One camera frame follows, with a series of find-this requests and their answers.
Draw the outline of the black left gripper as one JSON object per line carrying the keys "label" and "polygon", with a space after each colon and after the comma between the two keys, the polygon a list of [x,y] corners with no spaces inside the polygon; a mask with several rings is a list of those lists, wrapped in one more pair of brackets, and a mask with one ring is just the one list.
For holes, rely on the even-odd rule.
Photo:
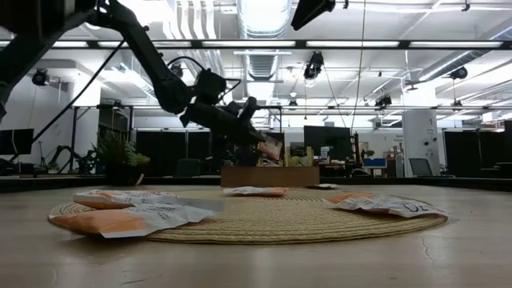
{"label": "black left gripper", "polygon": [[209,128],[215,134],[225,136],[225,140],[235,145],[255,145],[265,142],[266,135],[256,130],[251,118],[258,108],[257,99],[248,97],[243,106],[230,102],[227,106],[212,106],[194,102],[186,108],[180,117],[184,126],[194,122]]}

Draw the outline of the pink orange tea packet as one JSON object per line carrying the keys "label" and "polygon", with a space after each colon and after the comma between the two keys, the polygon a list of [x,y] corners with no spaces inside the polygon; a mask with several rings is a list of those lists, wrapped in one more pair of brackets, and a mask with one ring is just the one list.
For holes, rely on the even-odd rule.
{"label": "pink orange tea packet", "polygon": [[282,158],[282,142],[271,136],[265,136],[265,140],[257,144],[257,150],[263,160],[280,161]]}

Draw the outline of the white orange Tazo tea packet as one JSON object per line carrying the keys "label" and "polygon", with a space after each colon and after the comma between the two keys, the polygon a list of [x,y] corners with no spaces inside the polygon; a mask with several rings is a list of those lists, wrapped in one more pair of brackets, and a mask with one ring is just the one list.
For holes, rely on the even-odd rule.
{"label": "white orange Tazo tea packet", "polygon": [[420,200],[393,195],[372,193],[348,193],[324,199],[336,209],[364,210],[371,213],[392,214],[403,218],[416,218],[425,215],[446,216],[446,212]]}
{"label": "white orange Tazo tea packet", "polygon": [[281,197],[287,192],[287,188],[242,186],[225,188],[223,192],[231,196]]}
{"label": "white orange Tazo tea packet", "polygon": [[87,192],[78,192],[77,196],[87,196],[87,197],[104,197],[104,198],[113,198],[113,197],[137,197],[137,198],[155,198],[160,196],[170,196],[174,197],[174,194],[161,193],[161,192],[151,192],[151,191],[137,191],[137,190],[90,190]]}
{"label": "white orange Tazo tea packet", "polygon": [[197,223],[218,214],[217,210],[193,206],[154,204],[50,216],[50,221],[77,233],[100,234],[104,238],[130,238],[147,236],[190,222]]}
{"label": "white orange Tazo tea packet", "polygon": [[155,198],[137,198],[137,197],[87,197],[73,196],[73,201],[77,204],[88,206],[95,209],[122,209],[135,207],[139,205],[157,205],[170,204],[180,206],[192,206],[204,210],[212,210],[221,212],[224,210],[224,202],[219,200],[197,199],[197,198],[181,198],[178,196],[160,196]]}

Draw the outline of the wooden three-compartment box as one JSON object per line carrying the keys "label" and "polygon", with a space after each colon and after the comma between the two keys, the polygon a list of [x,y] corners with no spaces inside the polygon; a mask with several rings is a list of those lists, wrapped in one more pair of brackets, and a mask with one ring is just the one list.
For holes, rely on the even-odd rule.
{"label": "wooden three-compartment box", "polygon": [[306,187],[319,183],[319,168],[316,166],[224,166],[220,186]]}

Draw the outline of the black beam with light strips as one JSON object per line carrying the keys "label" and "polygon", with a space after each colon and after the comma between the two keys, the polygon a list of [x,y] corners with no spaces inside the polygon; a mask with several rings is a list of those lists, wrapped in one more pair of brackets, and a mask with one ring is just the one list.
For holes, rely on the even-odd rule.
{"label": "black beam with light strips", "polygon": [[512,40],[379,41],[379,40],[154,40],[159,49],[264,50],[512,50]]}

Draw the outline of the dark green office chair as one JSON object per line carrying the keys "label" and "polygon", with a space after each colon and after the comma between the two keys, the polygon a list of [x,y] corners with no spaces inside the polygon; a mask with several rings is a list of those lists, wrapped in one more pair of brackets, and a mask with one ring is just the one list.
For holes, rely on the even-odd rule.
{"label": "dark green office chair", "polygon": [[198,159],[179,159],[174,176],[178,178],[197,177],[201,174],[201,161]]}

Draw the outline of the large dark display screen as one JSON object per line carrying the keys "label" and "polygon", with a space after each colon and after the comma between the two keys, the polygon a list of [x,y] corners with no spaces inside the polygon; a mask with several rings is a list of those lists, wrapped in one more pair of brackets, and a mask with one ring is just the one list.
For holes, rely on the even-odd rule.
{"label": "large dark display screen", "polygon": [[321,148],[330,147],[330,159],[345,161],[353,155],[350,129],[334,126],[304,126],[304,144],[313,149],[315,156]]}

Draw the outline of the black partition panels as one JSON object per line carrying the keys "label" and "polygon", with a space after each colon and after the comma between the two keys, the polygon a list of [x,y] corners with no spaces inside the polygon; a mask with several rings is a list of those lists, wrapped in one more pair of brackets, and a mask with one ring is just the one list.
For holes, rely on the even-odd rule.
{"label": "black partition panels", "polygon": [[150,158],[146,173],[155,177],[175,177],[178,160],[186,158],[201,161],[199,176],[218,175],[224,166],[238,166],[236,146],[240,145],[205,130],[139,130],[136,133],[136,150]]}
{"label": "black partition panels", "polygon": [[505,132],[443,133],[447,173],[458,178],[512,178],[512,142]]}

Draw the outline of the round woven straw placemat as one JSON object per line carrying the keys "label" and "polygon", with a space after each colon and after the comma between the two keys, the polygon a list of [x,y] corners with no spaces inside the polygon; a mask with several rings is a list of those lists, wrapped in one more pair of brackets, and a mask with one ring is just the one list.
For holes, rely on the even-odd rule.
{"label": "round woven straw placemat", "polygon": [[[324,202],[338,190],[287,189],[281,197],[231,196],[216,190],[138,190],[174,194],[181,198],[219,200],[224,210],[197,223],[156,231],[148,240],[221,244],[283,244],[374,238],[424,230],[444,223],[446,216],[403,218],[364,210],[336,209]],[[95,209],[72,201],[52,209],[50,216]]]}

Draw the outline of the spiky green plant dark pot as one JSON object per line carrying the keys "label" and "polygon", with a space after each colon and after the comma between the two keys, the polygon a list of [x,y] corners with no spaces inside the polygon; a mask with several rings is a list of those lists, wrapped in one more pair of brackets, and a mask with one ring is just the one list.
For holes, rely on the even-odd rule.
{"label": "spiky green plant dark pot", "polygon": [[139,185],[150,164],[150,158],[138,153],[131,141],[110,131],[98,136],[93,149],[106,179],[113,186]]}

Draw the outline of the white building column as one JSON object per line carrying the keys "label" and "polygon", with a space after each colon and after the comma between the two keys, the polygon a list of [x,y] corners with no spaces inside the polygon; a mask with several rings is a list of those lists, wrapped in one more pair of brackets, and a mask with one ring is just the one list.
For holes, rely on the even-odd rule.
{"label": "white building column", "polygon": [[424,158],[432,175],[440,175],[439,136],[435,110],[407,110],[402,115],[405,175],[413,177],[411,158]]}

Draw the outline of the grey office chair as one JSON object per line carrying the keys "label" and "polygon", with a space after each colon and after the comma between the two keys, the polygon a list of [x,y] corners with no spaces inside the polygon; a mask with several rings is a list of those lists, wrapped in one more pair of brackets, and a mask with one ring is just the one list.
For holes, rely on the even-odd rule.
{"label": "grey office chair", "polygon": [[426,158],[410,158],[410,168],[415,177],[432,177],[429,161]]}

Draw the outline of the small dark computer monitor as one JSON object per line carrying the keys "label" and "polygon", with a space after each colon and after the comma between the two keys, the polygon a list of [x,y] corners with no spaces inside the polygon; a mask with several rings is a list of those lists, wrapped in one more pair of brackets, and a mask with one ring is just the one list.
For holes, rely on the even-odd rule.
{"label": "small dark computer monitor", "polygon": [[31,154],[34,129],[0,130],[0,155]]}

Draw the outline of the silver ventilation duct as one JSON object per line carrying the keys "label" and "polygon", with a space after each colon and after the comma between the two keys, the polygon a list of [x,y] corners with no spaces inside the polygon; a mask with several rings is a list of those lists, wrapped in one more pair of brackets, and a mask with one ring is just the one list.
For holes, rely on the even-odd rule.
{"label": "silver ventilation duct", "polygon": [[[286,36],[292,0],[236,0],[240,38],[281,39]],[[278,55],[244,57],[248,76],[271,80],[278,68]]]}

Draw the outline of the black background rig frame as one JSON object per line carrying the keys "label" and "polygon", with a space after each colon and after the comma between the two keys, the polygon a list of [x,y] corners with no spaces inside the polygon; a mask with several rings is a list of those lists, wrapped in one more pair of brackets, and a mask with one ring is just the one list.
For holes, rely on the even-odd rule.
{"label": "black background rig frame", "polygon": [[[385,112],[385,111],[391,111],[391,112],[397,112],[393,115],[398,115],[398,112],[400,112],[401,114],[403,114],[405,111],[407,110],[439,110],[440,108],[450,108],[448,106],[432,106],[432,107],[428,107],[428,106],[387,106],[387,107],[384,107],[384,108],[379,108],[379,107],[372,107],[372,106],[360,106],[359,108],[356,108],[355,106],[258,106],[256,112],[260,111],[260,110],[263,110],[264,112],[266,111],[268,113],[268,115],[271,116],[271,112],[275,112],[277,111],[277,118],[278,118],[278,124],[279,124],[279,130],[283,130],[283,126],[282,126],[282,121],[283,121],[283,117],[284,116],[299,116],[299,112],[303,112],[303,116],[306,117],[305,120],[303,120],[304,122],[306,122],[308,119],[309,120],[312,120],[313,117],[317,117],[317,116],[337,116],[339,118],[339,120],[342,122],[342,126],[340,127],[345,127],[345,128],[349,128],[350,129],[350,139],[351,139],[351,143],[352,143],[352,150],[353,150],[353,155],[350,157],[352,159],[354,159],[354,161],[359,161],[357,160],[359,158],[359,156],[356,155],[356,152],[359,151],[359,148],[357,148],[357,145],[355,144],[356,143],[356,138],[359,137],[357,136],[356,137],[356,133],[357,133],[357,129],[358,127],[356,126],[350,126],[349,124],[353,124],[356,122],[356,120],[354,118],[354,116],[358,116],[358,113],[359,112],[372,112],[374,113],[374,115],[372,116],[373,118],[377,117],[377,112]],[[180,121],[180,117],[186,112],[186,110],[184,110],[181,114],[178,114],[178,115],[174,115],[174,114],[170,114],[170,117],[173,118],[174,120],[176,120],[178,122],[179,125],[182,126],[183,129],[185,130],[193,130],[193,129],[196,129],[196,130],[200,130],[199,127],[201,127],[201,129],[208,129],[210,130],[209,128],[206,128],[204,126],[200,126],[194,122],[190,122],[187,126],[184,126],[182,124],[182,122]],[[263,118],[263,116],[254,116],[251,118],[251,123],[252,123],[252,120],[253,118],[257,118],[257,119],[260,119],[260,118]],[[270,127],[267,127],[267,128],[262,128],[260,126],[254,126],[254,128],[256,130],[259,130],[261,131],[262,133],[264,133],[264,130],[271,130]],[[300,130],[302,130],[303,132],[303,127],[304,126],[312,126],[309,125],[309,124],[301,124],[302,126],[299,125],[299,128]]]}

